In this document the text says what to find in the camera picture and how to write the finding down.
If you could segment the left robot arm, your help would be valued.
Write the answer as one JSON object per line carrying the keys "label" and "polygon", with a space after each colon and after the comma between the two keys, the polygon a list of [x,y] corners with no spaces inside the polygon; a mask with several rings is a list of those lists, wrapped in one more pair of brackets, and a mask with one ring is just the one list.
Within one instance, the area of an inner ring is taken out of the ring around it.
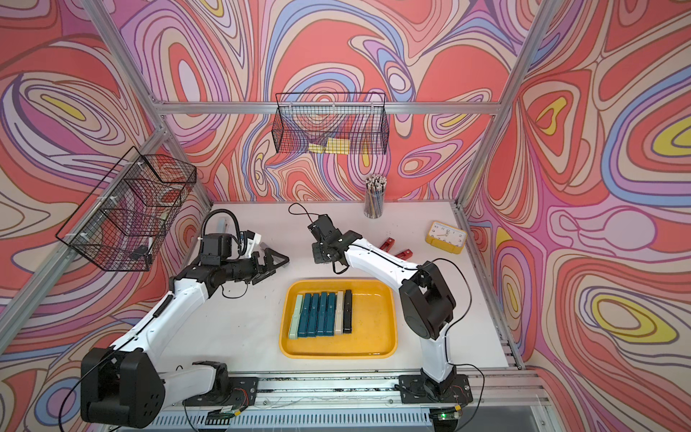
{"label": "left robot arm", "polygon": [[197,396],[221,402],[232,394],[225,363],[201,360],[163,371],[158,362],[173,336],[223,284],[258,284],[289,263],[289,257],[271,248],[256,250],[259,238],[251,235],[234,258],[230,234],[204,236],[199,255],[170,278],[155,308],[110,347],[95,347],[85,355],[77,387],[82,420],[146,428],[160,410],[174,404]]}

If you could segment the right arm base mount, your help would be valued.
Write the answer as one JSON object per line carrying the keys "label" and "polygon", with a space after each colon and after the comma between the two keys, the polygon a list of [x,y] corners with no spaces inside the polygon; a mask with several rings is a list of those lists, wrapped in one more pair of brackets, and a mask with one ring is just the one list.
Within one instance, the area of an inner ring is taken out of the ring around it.
{"label": "right arm base mount", "polygon": [[474,401],[468,375],[458,374],[455,366],[441,383],[423,372],[400,375],[394,390],[403,404],[453,403],[465,407]]}

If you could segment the beige pruning pliers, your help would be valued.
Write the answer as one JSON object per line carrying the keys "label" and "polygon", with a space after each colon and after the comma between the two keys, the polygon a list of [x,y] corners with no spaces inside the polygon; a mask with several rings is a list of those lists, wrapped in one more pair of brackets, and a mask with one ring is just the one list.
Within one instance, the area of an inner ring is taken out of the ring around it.
{"label": "beige pruning pliers", "polygon": [[335,313],[335,335],[342,335],[344,328],[344,307],[345,307],[345,293],[339,291],[337,293],[336,313]]}

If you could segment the dark teal pruning pliers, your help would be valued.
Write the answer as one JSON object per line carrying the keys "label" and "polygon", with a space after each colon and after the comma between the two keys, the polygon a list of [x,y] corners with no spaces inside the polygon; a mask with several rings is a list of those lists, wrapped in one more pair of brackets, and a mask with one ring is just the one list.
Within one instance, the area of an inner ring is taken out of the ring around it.
{"label": "dark teal pruning pliers", "polygon": [[299,338],[307,338],[308,336],[309,321],[311,316],[311,297],[311,293],[306,293],[302,299],[302,309],[298,327]]}

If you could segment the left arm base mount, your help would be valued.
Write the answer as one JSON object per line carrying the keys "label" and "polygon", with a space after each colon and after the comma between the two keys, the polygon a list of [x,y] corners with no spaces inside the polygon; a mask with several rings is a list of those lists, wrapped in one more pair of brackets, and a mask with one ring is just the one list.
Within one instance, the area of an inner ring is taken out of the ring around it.
{"label": "left arm base mount", "polygon": [[194,366],[208,366],[215,373],[210,390],[185,400],[185,406],[230,406],[240,409],[253,406],[257,397],[259,379],[255,376],[230,376],[225,363],[198,361]]}

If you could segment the black pruning pliers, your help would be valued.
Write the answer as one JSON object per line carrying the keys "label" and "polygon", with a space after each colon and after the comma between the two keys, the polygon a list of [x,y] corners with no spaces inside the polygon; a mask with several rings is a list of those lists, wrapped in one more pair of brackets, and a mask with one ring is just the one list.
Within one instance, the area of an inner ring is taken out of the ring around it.
{"label": "black pruning pliers", "polygon": [[351,334],[353,331],[353,292],[345,291],[343,333]]}

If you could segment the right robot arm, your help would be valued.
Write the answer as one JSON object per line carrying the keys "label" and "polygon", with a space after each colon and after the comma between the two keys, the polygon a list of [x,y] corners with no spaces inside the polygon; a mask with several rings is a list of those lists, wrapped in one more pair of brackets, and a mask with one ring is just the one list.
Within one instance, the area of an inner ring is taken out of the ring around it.
{"label": "right robot arm", "polygon": [[399,294],[404,320],[420,337],[421,373],[434,383],[446,381],[453,366],[446,358],[443,331],[453,320],[456,300],[438,266],[394,257],[352,230],[343,233],[327,214],[320,214],[308,230],[315,239],[315,263],[362,270]]}

